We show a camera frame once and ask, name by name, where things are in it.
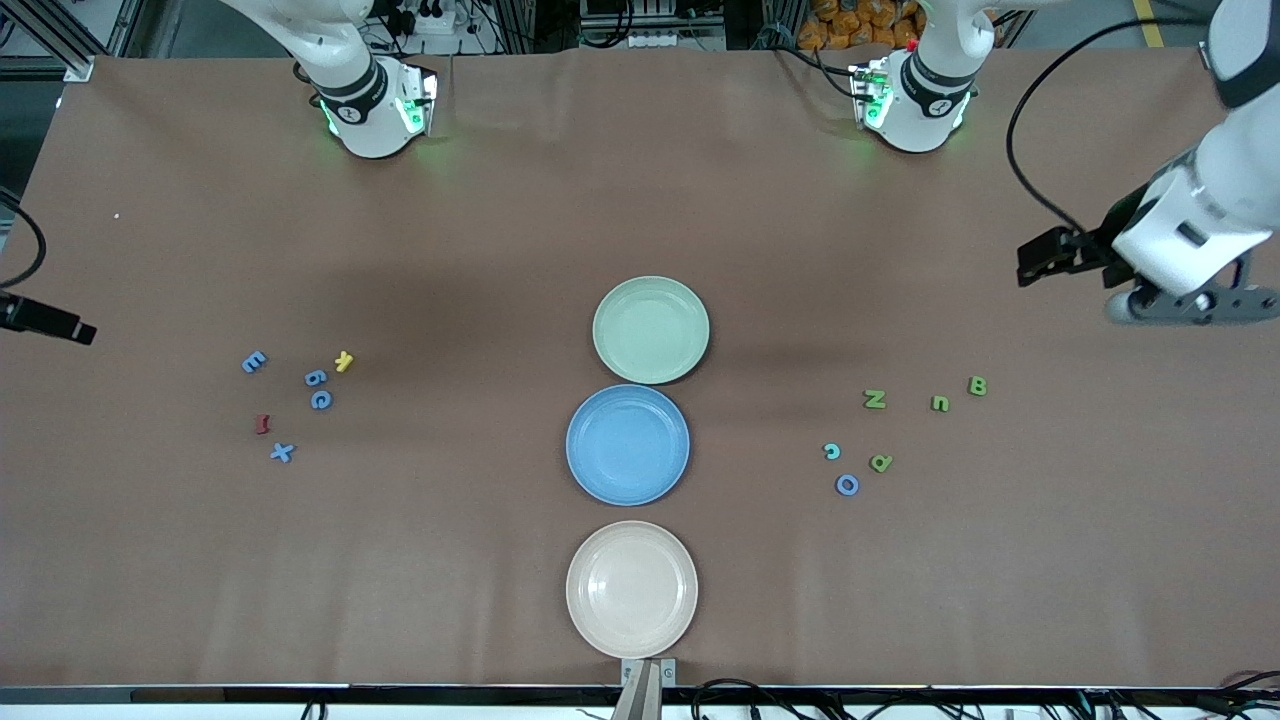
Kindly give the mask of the blue plate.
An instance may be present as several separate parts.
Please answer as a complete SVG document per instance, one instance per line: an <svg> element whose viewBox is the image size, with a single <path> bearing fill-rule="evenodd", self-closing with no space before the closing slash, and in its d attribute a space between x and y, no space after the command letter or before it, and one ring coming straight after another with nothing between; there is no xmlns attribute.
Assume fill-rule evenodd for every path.
<svg viewBox="0 0 1280 720"><path fill-rule="evenodd" d="M585 398L570 419L570 474L593 498L616 507L653 503L684 477L692 434L676 402L658 389L617 384Z"/></svg>

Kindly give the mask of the brown table cover cloth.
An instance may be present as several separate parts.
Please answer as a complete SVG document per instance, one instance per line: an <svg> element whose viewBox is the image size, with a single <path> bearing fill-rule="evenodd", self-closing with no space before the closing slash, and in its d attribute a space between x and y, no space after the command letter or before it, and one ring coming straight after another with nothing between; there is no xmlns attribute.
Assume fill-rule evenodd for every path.
<svg viewBox="0 0 1280 720"><path fill-rule="evenodd" d="M626 519L695 559L684 682L1280 669L1280 322L1117 325L1096 274L1018 287L1052 222L1005 126L1048 63L991 58L909 156L768 53L466 56L436 61L434 136L364 161L287 60L105 61L24 199L49 254L23 292L97 338L0 333L0 683L613 682L564 580ZM646 386L689 423L684 477L616 507L564 437L644 386L593 345L640 275L691 288L710 343Z"/></svg>

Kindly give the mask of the white power strip black plugs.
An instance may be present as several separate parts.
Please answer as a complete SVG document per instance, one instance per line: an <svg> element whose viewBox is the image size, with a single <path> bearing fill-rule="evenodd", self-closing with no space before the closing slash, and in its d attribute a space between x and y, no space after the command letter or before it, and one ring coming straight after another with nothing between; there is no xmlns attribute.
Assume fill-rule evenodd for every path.
<svg viewBox="0 0 1280 720"><path fill-rule="evenodd" d="M387 20L397 36L452 35L456 24L453 0L388 0Z"/></svg>

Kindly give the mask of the beige plate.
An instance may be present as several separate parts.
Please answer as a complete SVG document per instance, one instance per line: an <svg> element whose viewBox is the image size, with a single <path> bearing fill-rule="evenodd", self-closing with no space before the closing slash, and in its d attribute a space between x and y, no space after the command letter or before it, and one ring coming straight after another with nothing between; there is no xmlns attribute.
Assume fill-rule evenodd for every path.
<svg viewBox="0 0 1280 720"><path fill-rule="evenodd" d="M571 623L594 650L620 660L658 657L692 624L698 570L666 528L616 521L579 546L564 598Z"/></svg>

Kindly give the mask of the orange bags pile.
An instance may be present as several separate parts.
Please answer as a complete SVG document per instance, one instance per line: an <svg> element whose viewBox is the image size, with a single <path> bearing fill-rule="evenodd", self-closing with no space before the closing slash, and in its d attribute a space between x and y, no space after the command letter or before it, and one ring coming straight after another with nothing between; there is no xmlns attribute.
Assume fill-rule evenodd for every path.
<svg viewBox="0 0 1280 720"><path fill-rule="evenodd" d="M809 0L795 42L803 51L868 44L914 49L927 19L918 0Z"/></svg>

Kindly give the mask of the light green plate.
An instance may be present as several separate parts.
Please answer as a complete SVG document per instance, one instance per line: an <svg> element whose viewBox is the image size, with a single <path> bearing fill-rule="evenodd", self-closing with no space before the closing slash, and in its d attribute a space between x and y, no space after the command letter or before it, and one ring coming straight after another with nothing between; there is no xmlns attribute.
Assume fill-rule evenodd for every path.
<svg viewBox="0 0 1280 720"><path fill-rule="evenodd" d="M591 320L591 341L604 366L644 386L686 377L710 343L710 314L686 284L640 275L611 290Z"/></svg>

